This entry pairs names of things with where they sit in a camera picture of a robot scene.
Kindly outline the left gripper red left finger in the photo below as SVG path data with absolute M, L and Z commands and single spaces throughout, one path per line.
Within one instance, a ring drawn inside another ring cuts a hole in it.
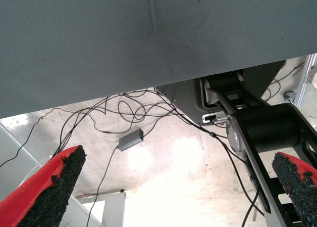
M 57 227 L 86 160 L 83 146 L 68 148 L 0 202 L 2 227 Z

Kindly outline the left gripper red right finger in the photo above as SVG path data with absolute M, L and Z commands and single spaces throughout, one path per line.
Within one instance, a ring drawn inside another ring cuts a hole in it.
M 317 170 L 305 161 L 278 152 L 272 167 L 306 227 L 317 225 Z

